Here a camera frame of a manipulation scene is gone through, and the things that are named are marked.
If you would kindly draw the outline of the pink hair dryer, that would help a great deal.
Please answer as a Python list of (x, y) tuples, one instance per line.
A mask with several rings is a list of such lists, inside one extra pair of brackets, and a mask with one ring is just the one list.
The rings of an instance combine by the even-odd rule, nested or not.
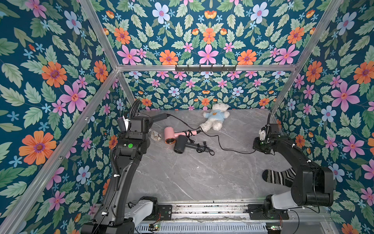
[(187, 130), (183, 132), (175, 132), (174, 128), (171, 126), (168, 126), (164, 129), (164, 138), (165, 138), (165, 143), (166, 144), (174, 144), (176, 142), (176, 139), (178, 136), (195, 136), (199, 132), (196, 130)]

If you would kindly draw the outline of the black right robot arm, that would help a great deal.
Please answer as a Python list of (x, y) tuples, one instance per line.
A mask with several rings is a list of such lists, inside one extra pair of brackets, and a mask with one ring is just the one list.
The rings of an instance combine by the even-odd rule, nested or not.
[(274, 131), (276, 124), (266, 124), (254, 139), (253, 148), (264, 154), (279, 153), (291, 165), (284, 171), (266, 169), (263, 180), (288, 187), (290, 190), (268, 195), (264, 200), (265, 211), (287, 210), (300, 207), (330, 207), (334, 202), (334, 174), (310, 160), (302, 149), (288, 136)]

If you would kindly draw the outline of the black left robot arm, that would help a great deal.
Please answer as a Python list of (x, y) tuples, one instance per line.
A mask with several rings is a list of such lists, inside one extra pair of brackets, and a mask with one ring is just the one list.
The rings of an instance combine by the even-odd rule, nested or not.
[(117, 145), (110, 151), (113, 175), (104, 200), (92, 221), (84, 224), (83, 234), (133, 234), (136, 226), (153, 212), (155, 199), (141, 200), (130, 209), (127, 198), (134, 174), (150, 146), (149, 130), (154, 118), (134, 117), (126, 124), (118, 119), (121, 132)]

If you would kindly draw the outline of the black boxy hair dryer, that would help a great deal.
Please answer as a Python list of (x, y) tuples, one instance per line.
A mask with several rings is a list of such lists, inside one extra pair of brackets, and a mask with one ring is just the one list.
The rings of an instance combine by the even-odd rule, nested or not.
[(169, 116), (170, 116), (170, 114), (161, 113), (159, 115), (150, 117), (149, 120), (150, 120), (150, 123), (155, 123), (155, 122), (163, 121), (163, 120), (167, 119)]

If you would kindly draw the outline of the dark grey round hair dryer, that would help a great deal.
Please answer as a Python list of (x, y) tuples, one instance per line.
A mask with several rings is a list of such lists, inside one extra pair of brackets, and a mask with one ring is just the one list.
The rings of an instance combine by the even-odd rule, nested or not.
[(177, 154), (182, 154), (184, 153), (186, 148), (194, 149), (198, 153), (202, 153), (205, 151), (205, 148), (200, 146), (200, 144), (190, 143), (187, 136), (179, 135), (174, 145), (174, 152)]

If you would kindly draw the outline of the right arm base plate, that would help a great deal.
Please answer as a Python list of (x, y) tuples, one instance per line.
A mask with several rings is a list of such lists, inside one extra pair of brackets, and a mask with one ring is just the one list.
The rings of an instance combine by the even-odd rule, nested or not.
[(260, 204), (249, 204), (246, 212), (251, 220), (289, 220), (286, 210), (268, 209)]

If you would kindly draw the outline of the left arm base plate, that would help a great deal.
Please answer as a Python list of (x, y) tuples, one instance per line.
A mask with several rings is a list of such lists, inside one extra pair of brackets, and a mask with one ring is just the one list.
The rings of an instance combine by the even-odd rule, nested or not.
[(172, 205), (157, 205), (151, 215), (152, 221), (170, 221), (172, 216)]

